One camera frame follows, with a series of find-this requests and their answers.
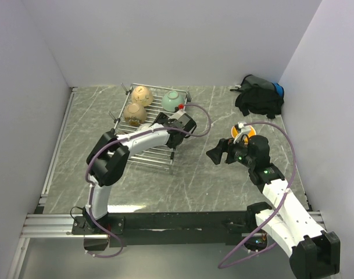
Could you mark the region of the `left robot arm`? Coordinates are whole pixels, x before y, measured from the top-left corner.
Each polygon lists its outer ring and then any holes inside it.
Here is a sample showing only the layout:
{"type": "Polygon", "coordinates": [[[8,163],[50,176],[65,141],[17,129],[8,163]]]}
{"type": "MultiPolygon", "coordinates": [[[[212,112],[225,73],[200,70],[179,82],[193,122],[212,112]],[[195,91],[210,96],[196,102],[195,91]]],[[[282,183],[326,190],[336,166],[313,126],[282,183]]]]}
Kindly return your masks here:
{"type": "Polygon", "coordinates": [[[87,228],[95,234],[105,230],[112,185],[121,179],[130,157],[157,146],[173,149],[192,135],[196,127],[193,118],[180,110],[170,117],[160,113],[152,124],[133,133],[117,135],[114,130],[104,133],[87,157],[85,179],[90,193],[83,209],[87,228]]]}

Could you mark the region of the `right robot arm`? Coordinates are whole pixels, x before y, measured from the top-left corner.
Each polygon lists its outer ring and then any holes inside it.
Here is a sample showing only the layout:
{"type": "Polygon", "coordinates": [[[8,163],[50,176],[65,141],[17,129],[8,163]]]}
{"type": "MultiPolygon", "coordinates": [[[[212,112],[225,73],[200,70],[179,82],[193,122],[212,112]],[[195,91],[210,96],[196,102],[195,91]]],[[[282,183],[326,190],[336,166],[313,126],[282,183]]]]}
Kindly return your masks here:
{"type": "Polygon", "coordinates": [[[296,278],[324,278],[339,273],[341,242],[327,232],[302,206],[282,172],[270,161],[266,137],[248,140],[220,139],[207,151],[214,164],[238,162],[248,168],[249,178],[268,202],[247,207],[245,224],[251,231],[264,230],[289,257],[296,278]]]}

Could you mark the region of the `yellow bowl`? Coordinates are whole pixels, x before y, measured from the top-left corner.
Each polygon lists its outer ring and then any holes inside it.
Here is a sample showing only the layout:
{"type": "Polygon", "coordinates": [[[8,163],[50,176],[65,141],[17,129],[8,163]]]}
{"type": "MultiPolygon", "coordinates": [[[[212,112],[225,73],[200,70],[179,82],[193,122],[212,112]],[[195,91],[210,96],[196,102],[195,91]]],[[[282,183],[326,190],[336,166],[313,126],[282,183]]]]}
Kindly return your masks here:
{"type": "Polygon", "coordinates": [[[247,135],[243,135],[243,136],[241,136],[241,137],[243,137],[244,143],[247,144],[247,143],[248,143],[248,138],[253,137],[254,135],[256,135],[256,131],[255,131],[255,129],[251,126],[251,132],[249,133],[249,135],[248,135],[248,136],[247,136],[247,135]]]}

